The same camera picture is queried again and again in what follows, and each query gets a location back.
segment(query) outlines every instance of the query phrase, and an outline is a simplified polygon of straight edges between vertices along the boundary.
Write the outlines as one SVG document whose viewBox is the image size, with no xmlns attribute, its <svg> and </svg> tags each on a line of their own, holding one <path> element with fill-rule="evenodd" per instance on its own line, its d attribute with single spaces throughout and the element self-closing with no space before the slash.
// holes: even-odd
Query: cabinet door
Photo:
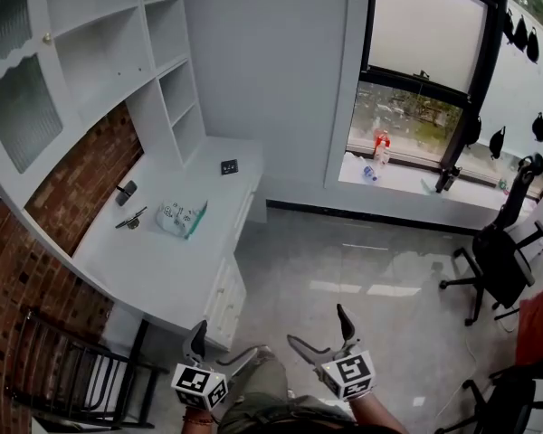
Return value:
<svg viewBox="0 0 543 434">
<path fill-rule="evenodd" d="M 0 0 L 0 194 L 24 207 L 81 135 L 46 0 Z"/>
</svg>

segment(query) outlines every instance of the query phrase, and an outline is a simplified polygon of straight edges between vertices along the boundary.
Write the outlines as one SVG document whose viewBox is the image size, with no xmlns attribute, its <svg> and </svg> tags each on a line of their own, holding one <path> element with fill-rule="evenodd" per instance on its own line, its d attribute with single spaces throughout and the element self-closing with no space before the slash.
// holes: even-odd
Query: white desk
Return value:
<svg viewBox="0 0 543 434">
<path fill-rule="evenodd" d="M 239 172 L 221 175 L 237 159 Z M 138 189 L 123 207 L 105 203 L 73 260 L 119 300 L 184 329 L 208 320 L 208 337 L 231 346 L 245 288 L 233 251 L 262 176 L 260 144 L 208 137 L 183 171 L 167 173 L 142 156 L 124 178 Z M 207 211 L 189 240 L 161 230 L 159 205 L 174 200 Z M 142 207 L 135 230 L 115 229 Z"/>
</svg>

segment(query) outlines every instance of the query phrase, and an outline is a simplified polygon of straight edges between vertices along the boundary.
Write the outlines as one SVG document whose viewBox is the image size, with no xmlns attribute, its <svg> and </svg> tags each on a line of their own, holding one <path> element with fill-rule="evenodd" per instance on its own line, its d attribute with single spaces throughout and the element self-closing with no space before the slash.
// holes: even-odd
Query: window sill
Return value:
<svg viewBox="0 0 543 434">
<path fill-rule="evenodd" d="M 365 162 L 372 164 L 373 161 L 371 159 L 363 161 L 362 158 L 346 153 L 340 168 L 339 183 L 343 185 L 362 184 L 368 187 L 415 193 L 431 198 L 480 206 L 494 211 L 498 211 L 507 200 L 507 195 L 499 188 L 490 188 L 462 179 L 457 179 L 449 191 L 437 193 L 434 186 L 438 181 L 438 174 L 404 165 L 387 164 L 383 175 L 377 181 L 370 182 L 364 178 Z M 528 215 L 536 205 L 536 202 L 525 198 L 519 217 Z"/>
</svg>

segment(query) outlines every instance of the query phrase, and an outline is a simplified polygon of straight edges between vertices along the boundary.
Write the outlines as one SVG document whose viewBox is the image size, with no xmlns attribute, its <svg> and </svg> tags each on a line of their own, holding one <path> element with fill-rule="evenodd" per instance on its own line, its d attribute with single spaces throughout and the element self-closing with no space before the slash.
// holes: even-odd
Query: brick wall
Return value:
<svg viewBox="0 0 543 434">
<path fill-rule="evenodd" d="M 27 211 L 72 253 L 112 188 L 142 150 L 124 104 L 67 154 L 27 204 Z M 29 432 L 30 413 L 4 395 L 23 307 L 98 339 L 112 302 L 46 253 L 0 200 L 0 434 Z"/>
</svg>

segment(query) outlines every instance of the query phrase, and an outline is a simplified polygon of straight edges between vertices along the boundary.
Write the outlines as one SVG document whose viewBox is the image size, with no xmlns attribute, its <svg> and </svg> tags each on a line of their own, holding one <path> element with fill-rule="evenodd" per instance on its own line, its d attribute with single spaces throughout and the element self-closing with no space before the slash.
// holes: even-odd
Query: glossy floor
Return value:
<svg viewBox="0 0 543 434">
<path fill-rule="evenodd" d="M 246 224 L 235 252 L 247 300 L 233 351 L 268 344 L 297 395 L 333 399 L 286 335 L 340 347 L 337 303 L 353 314 L 372 355 L 377 397 L 411 433 L 469 416 L 472 397 L 461 383 L 472 377 L 489 395 L 488 374 L 513 363 L 517 318 L 495 323 L 486 297 L 479 321 L 467 328 L 473 288 L 438 288 L 442 279 L 470 276 L 463 259 L 452 259 L 470 237 L 281 210 L 268 217 L 267 224 Z M 532 264 L 538 283 L 527 296 L 543 288 L 543 256 Z M 165 339 L 155 330 L 148 341 L 164 349 Z M 168 383 L 160 382 L 149 420 L 172 433 L 182 411 Z M 543 400 L 543 383 L 538 395 Z M 543 411 L 534 411 L 529 427 L 543 430 Z"/>
</svg>

